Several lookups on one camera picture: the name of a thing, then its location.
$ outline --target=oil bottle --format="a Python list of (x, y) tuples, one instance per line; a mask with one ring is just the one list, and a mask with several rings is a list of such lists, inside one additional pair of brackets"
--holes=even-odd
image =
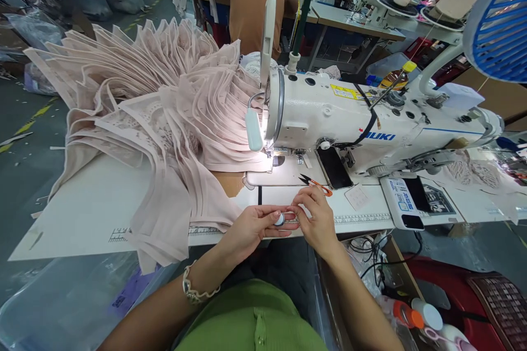
[(416, 67), (417, 65), (414, 62), (406, 62), (400, 70), (391, 71), (386, 77), (384, 77), (379, 84), (379, 88), (387, 89), (391, 87), (399, 77), (401, 77), (393, 87), (393, 90), (401, 90), (408, 83), (408, 74), (415, 70)]

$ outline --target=woman's left hand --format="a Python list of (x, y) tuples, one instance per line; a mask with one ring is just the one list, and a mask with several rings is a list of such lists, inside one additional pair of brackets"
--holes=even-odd
[[(234, 260), (236, 265), (246, 260), (264, 237), (287, 237), (291, 230), (298, 229), (298, 223), (274, 224), (287, 206), (249, 206), (234, 221), (217, 247)], [(285, 214), (285, 220), (292, 220), (295, 214)]]

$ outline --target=juki sewing machine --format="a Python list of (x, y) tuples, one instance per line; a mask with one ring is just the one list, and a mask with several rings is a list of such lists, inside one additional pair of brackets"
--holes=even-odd
[(442, 106), (441, 99), (427, 98), (418, 82), (410, 83), (404, 96), (392, 91), (370, 111), (384, 89), (273, 70), (263, 148), (268, 156), (294, 156), (303, 168), (308, 152), (328, 167), (332, 164), (319, 153), (336, 150), (349, 176), (382, 177), (423, 169), (435, 173), (453, 161), (456, 149), (484, 145), (503, 132), (503, 121), (493, 112)]

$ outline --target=concrete floor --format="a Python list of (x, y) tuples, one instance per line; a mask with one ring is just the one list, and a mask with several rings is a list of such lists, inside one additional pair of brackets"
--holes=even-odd
[[(152, 4), (156, 0), (145, 0)], [(172, 0), (161, 0), (148, 15), (157, 25), (163, 18), (175, 16)], [(110, 22), (128, 27), (138, 15), (115, 15)], [(135, 29), (128, 34), (135, 36)], [(21, 80), (0, 80), (0, 141), (8, 139), (42, 108), (50, 97), (31, 94), (23, 90)], [(43, 210), (46, 196), (63, 169), (64, 152), (50, 150), (50, 146), (63, 146), (66, 132), (67, 108), (61, 100), (30, 128), (32, 135), (16, 142), (9, 152), (0, 154), (0, 180), (4, 187), (0, 195), (3, 215), (0, 218), (0, 305), (31, 280), (49, 261), (7, 262), (16, 244), (32, 224), (30, 214)], [(513, 230), (527, 240), (527, 228)], [(395, 239), (403, 251), (415, 251), (417, 242), (411, 233), (395, 231)], [(471, 270), (496, 270), (511, 279), (527, 293), (527, 248), (503, 223), (483, 224), (474, 236), (449, 239), (441, 227), (423, 233), (423, 254), (434, 259), (457, 264)]]

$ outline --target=yellow sticker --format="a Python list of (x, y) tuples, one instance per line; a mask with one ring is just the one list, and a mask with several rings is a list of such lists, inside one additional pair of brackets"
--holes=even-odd
[[(364, 97), (362, 97), (361, 93), (358, 90), (343, 88), (337, 85), (331, 85), (331, 88), (333, 89), (333, 93), (335, 94), (335, 96), (340, 96), (346, 99), (353, 100), (364, 100)], [(366, 92), (366, 96), (371, 97), (372, 94), (370, 92)]]

